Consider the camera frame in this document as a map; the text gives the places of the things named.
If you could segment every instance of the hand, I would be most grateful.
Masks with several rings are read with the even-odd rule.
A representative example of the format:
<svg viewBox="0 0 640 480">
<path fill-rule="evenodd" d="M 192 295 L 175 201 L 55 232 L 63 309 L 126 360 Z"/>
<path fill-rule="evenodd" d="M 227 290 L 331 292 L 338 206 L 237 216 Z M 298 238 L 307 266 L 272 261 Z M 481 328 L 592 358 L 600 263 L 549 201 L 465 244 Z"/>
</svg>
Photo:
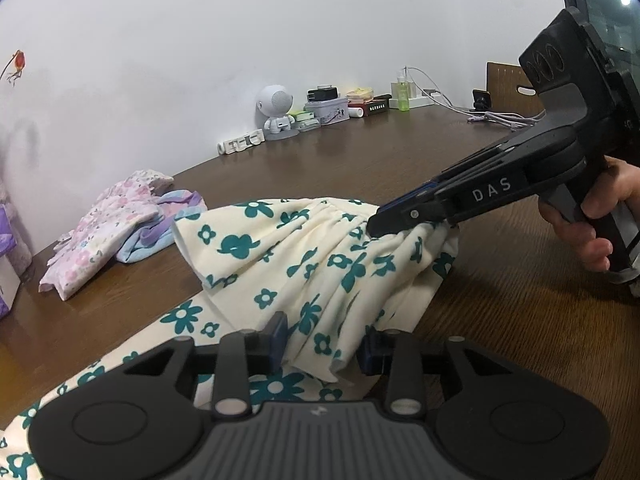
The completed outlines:
<svg viewBox="0 0 640 480">
<path fill-rule="evenodd" d="M 584 198 L 582 212 L 587 218 L 602 218 L 613 211 L 618 202 L 626 202 L 638 221 L 640 218 L 640 168 L 612 157 L 607 157 L 607 164 L 608 169 L 598 177 Z M 609 270 L 608 256 L 613 252 L 613 245 L 609 240 L 596 238 L 595 229 L 586 222 L 569 224 L 549 204 L 539 201 L 538 208 L 542 218 L 553 226 L 558 238 L 574 249 L 587 270 L 593 272 Z"/>
</svg>

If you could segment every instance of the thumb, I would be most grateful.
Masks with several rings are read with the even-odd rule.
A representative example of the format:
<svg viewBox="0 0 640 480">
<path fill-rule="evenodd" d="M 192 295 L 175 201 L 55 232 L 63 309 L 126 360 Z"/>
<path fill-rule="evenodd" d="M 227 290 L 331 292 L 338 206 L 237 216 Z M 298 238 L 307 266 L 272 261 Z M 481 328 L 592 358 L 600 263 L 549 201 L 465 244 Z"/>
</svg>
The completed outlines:
<svg viewBox="0 0 640 480">
<path fill-rule="evenodd" d="M 609 167 L 600 174 L 582 202 L 588 218 L 602 218 L 618 202 L 640 198 L 640 169 L 623 160 L 607 158 Z"/>
</svg>

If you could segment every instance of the white wall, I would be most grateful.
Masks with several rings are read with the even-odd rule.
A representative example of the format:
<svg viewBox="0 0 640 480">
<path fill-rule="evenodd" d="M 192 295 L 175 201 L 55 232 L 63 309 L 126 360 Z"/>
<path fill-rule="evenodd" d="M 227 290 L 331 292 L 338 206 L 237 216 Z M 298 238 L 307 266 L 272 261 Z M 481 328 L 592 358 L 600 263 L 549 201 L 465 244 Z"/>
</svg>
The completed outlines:
<svg viewBox="0 0 640 480">
<path fill-rule="evenodd" d="M 367 5 L 377 21 L 347 17 Z M 131 171 L 175 174 L 255 128 L 263 85 L 301 107 L 317 84 L 388 91 L 413 64 L 469 104 L 485 63 L 516 62 L 561 7 L 488 0 L 487 31 L 475 0 L 2 0 L 0 57 L 26 68 L 0 82 L 0 175 L 39 251 Z M 291 35 L 303 22 L 321 42 Z"/>
</svg>

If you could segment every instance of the cream fabric with green flowers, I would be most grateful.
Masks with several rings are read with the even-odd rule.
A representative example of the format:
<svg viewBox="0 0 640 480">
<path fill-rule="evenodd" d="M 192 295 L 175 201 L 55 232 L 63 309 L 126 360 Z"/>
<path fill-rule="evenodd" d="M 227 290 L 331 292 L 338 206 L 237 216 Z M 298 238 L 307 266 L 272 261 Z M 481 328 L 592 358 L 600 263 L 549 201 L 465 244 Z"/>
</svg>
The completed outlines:
<svg viewBox="0 0 640 480">
<path fill-rule="evenodd" d="M 415 327 L 457 253 L 457 231 L 443 224 L 370 238 L 375 211 L 359 200 L 265 199 L 180 219 L 174 237 L 229 325 L 260 330 L 284 311 L 284 364 L 334 383 L 353 379 L 341 371 L 367 326 Z"/>
<path fill-rule="evenodd" d="M 289 320 L 285 363 L 250 379 L 254 409 L 266 400 L 362 398 L 376 378 L 351 358 L 366 327 L 413 330 L 458 252 L 457 231 L 444 225 L 369 238 L 375 210 L 359 200 L 274 199 L 178 220 L 175 241 L 203 291 L 25 407 L 0 431 L 0 480 L 42 478 L 27 438 L 48 402 L 176 335 L 218 343 L 263 327 L 277 310 Z M 213 379 L 199 377 L 196 406 L 208 403 Z"/>
</svg>

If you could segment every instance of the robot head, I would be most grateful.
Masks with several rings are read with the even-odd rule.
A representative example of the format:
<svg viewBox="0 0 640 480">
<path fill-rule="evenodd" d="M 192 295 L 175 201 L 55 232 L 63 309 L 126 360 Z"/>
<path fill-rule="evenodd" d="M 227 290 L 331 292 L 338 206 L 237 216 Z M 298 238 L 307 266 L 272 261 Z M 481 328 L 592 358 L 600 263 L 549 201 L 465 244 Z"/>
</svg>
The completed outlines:
<svg viewBox="0 0 640 480">
<path fill-rule="evenodd" d="M 282 85 L 265 86 L 258 97 L 256 105 L 267 117 L 280 117 L 291 110 L 293 95 Z"/>
</svg>

